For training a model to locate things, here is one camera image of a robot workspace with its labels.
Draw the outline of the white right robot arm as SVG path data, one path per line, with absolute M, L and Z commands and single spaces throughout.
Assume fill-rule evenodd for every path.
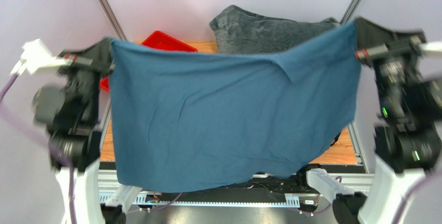
M 306 183 L 333 207 L 338 223 L 400 223 L 412 194 L 435 175 L 441 138 L 441 78 L 424 80 L 423 55 L 441 55 L 441 42 L 422 30 L 394 31 L 359 17 L 358 61 L 375 72 L 381 118 L 375 127 L 376 170 L 369 195 L 356 192 L 324 169 L 305 173 Z

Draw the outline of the grey plush pillow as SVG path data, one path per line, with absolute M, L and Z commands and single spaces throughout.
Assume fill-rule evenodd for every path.
M 209 27 L 214 32 L 218 53 L 257 54 L 288 50 L 340 27 L 340 23 L 333 17 L 320 22 L 267 17 L 230 5 Z

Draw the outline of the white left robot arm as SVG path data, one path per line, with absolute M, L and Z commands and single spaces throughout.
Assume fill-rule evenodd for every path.
M 55 71 L 64 86 L 46 85 L 33 97 L 34 122 L 45 126 L 51 166 L 62 188 L 64 223 L 125 223 L 139 187 L 120 186 L 105 202 L 98 174 L 102 132 L 99 121 L 100 81 L 114 70 L 111 41 L 104 38 L 83 50 L 52 54 L 36 39 L 23 46 L 31 74 Z

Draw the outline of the left aluminium frame post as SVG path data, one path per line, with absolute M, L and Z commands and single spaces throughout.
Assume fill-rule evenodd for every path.
M 100 6 L 102 7 L 104 14 L 106 15 L 113 31 L 115 32 L 116 36 L 119 39 L 122 40 L 128 40 L 126 34 L 124 33 L 124 30 L 122 26 L 120 25 L 119 21 L 117 20 L 117 17 L 112 10 L 112 7 L 108 0 L 98 0 Z

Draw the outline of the blue t shirt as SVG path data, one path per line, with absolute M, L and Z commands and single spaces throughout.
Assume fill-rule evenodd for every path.
M 112 39 L 118 181 L 162 193 L 287 178 L 353 121 L 361 64 L 348 23 L 284 52 L 166 52 Z

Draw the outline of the red plastic tray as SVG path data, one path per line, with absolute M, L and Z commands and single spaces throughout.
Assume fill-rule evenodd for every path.
M 144 41 L 130 42 L 112 39 L 110 55 L 115 64 L 115 70 L 113 74 L 103 79 L 107 81 L 107 88 L 102 87 L 102 89 L 110 92 L 116 86 L 119 90 L 120 79 L 122 82 L 128 82 L 132 88 L 138 75 L 144 79 L 150 71 L 149 66 L 155 61 L 165 58 L 165 61 L 160 63 L 166 64 L 177 58 L 186 59 L 191 52 L 198 52 L 198 49 L 162 31 L 152 32 Z

